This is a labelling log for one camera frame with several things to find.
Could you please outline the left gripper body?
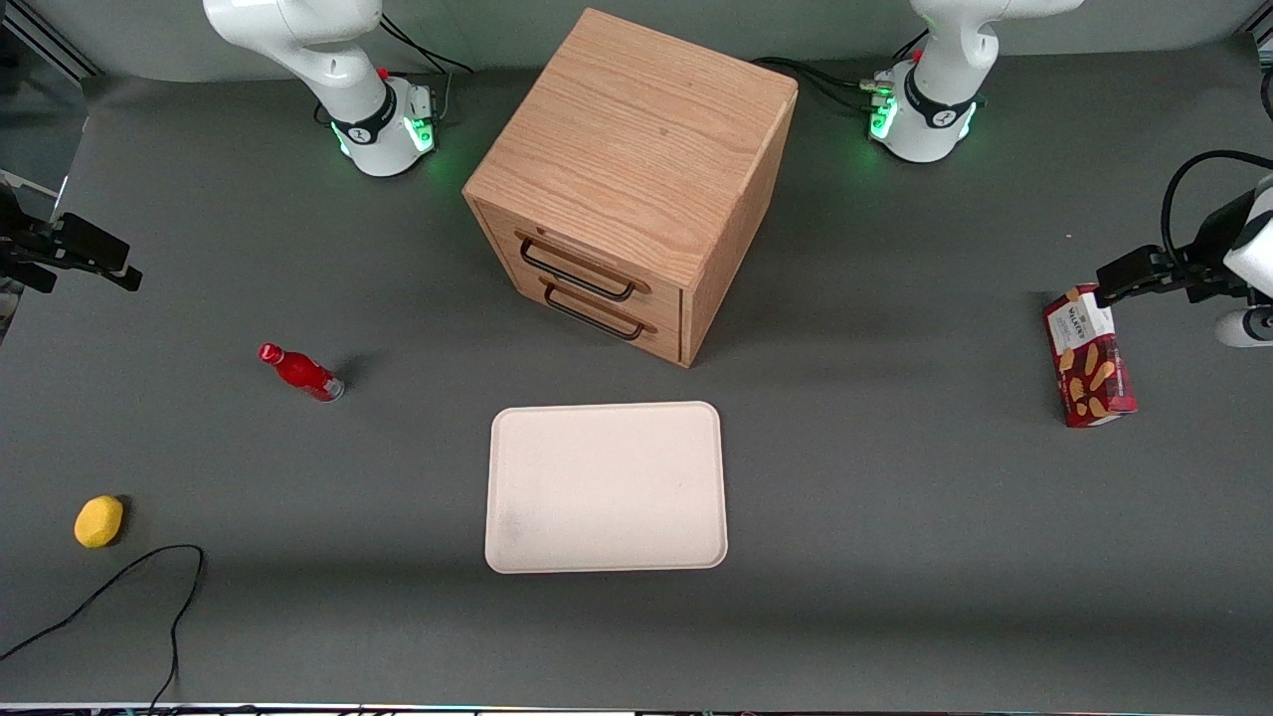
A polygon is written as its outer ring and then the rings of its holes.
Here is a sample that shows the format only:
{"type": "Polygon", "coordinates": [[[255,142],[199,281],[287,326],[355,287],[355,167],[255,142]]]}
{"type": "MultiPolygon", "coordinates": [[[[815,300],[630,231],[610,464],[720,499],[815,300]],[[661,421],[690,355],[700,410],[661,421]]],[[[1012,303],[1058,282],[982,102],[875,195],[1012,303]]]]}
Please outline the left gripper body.
{"type": "Polygon", "coordinates": [[[1272,178],[1206,217],[1190,245],[1200,265],[1197,297],[1269,299],[1272,294],[1272,178]]]}

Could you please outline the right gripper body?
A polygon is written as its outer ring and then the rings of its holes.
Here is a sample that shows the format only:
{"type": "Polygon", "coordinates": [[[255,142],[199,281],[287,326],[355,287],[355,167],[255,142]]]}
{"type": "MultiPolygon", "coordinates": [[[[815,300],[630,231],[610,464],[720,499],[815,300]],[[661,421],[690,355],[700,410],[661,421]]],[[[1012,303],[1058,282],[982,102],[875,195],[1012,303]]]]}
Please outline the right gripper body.
{"type": "Polygon", "coordinates": [[[3,276],[20,282],[25,288],[51,293],[59,276],[59,241],[55,232],[61,220],[41,220],[22,209],[11,187],[1,187],[1,269],[3,276]]]}

